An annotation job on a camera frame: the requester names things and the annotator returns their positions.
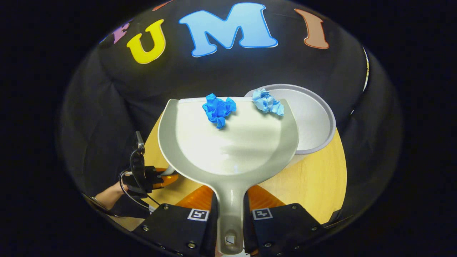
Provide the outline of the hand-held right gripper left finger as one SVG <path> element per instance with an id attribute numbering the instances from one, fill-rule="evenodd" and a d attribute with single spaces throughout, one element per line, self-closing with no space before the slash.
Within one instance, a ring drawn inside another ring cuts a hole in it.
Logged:
<path id="1" fill-rule="evenodd" d="M 156 247 L 162 257 L 214 257 L 216 196 L 201 186 L 175 205 L 160 205 L 132 233 Z"/>

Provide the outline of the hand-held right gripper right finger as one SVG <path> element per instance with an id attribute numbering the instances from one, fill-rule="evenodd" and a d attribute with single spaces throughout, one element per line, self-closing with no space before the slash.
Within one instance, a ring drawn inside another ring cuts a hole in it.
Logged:
<path id="1" fill-rule="evenodd" d="M 284 204 L 255 185 L 244 198 L 244 252 L 252 257 L 307 257 L 328 230 L 299 203 Z"/>

